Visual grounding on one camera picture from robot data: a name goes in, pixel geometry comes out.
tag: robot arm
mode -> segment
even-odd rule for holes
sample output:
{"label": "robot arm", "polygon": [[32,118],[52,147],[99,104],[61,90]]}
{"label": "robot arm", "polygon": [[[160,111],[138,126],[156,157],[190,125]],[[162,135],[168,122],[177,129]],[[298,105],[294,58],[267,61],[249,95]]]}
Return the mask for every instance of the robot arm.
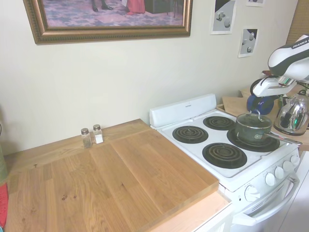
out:
{"label": "robot arm", "polygon": [[274,51],[268,66],[278,78],[262,80],[253,89],[257,97],[282,95],[290,92],[296,81],[309,83],[309,35],[303,35],[296,43]]}

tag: cream wall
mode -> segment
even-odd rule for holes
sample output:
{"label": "cream wall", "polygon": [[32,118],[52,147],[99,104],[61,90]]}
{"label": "cream wall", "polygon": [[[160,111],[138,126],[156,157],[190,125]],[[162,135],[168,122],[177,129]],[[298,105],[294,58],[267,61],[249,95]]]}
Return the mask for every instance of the cream wall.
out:
{"label": "cream wall", "polygon": [[[237,95],[285,44],[297,0],[237,1],[231,35],[210,35],[213,0],[195,0],[190,38],[36,45],[22,0],[0,1],[0,121],[5,154],[141,118],[207,93]],[[237,58],[244,26],[254,56]]]}

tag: poster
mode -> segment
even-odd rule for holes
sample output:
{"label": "poster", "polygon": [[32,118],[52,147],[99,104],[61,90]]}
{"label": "poster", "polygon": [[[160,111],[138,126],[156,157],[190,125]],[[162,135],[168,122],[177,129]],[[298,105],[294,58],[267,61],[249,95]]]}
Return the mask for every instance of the poster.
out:
{"label": "poster", "polygon": [[184,0],[40,0],[48,28],[182,26]]}
{"label": "poster", "polygon": [[247,6],[259,6],[263,7],[265,5],[266,0],[246,0],[247,1]]}
{"label": "poster", "polygon": [[252,56],[256,51],[258,29],[244,29],[241,35],[239,58]]}
{"label": "poster", "polygon": [[236,0],[215,0],[211,34],[232,34],[235,16]]}

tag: wooden countertop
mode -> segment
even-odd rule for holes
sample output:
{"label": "wooden countertop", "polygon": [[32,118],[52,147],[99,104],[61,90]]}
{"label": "wooden countertop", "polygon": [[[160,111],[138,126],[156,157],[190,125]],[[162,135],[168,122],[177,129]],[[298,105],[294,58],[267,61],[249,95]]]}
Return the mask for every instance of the wooden countertop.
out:
{"label": "wooden countertop", "polygon": [[211,214],[228,204],[215,177],[140,119],[103,135],[87,150],[76,136],[6,156],[5,231],[166,231],[197,202]]}
{"label": "wooden countertop", "polygon": [[[299,88],[301,88],[301,87],[296,86],[296,88],[294,88],[288,94],[288,96],[298,92],[300,90]],[[227,113],[232,114],[234,116],[238,116],[238,115],[241,115],[241,114],[248,113],[248,111],[247,111],[247,99],[250,96],[250,91],[249,91],[249,89],[243,89],[243,90],[241,90],[241,93],[244,96],[243,98],[222,97],[224,109]],[[279,106],[278,106],[278,103],[276,101],[272,111],[266,116],[268,118],[270,118],[272,122],[274,122],[276,117],[277,117],[278,111],[279,111]],[[282,136],[282,137],[286,137],[286,138],[290,138],[290,139],[302,142],[303,144],[300,146],[299,150],[309,151],[309,133],[308,132],[306,132],[302,136],[290,136],[290,135],[286,135],[286,134],[283,134],[283,133],[277,131],[274,127],[271,129],[271,131]]]}

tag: salt shaker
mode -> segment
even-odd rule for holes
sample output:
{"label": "salt shaker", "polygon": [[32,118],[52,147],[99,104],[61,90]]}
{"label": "salt shaker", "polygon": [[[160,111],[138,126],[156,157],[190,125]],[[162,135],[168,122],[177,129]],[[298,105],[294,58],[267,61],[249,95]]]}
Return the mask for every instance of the salt shaker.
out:
{"label": "salt shaker", "polygon": [[91,144],[91,138],[90,138],[90,133],[89,133],[88,128],[81,129],[81,133],[82,133],[84,148],[90,148],[92,144]]}
{"label": "salt shaker", "polygon": [[96,144],[100,144],[103,142],[103,135],[101,131],[101,126],[96,124],[93,126],[93,133],[95,135]]}

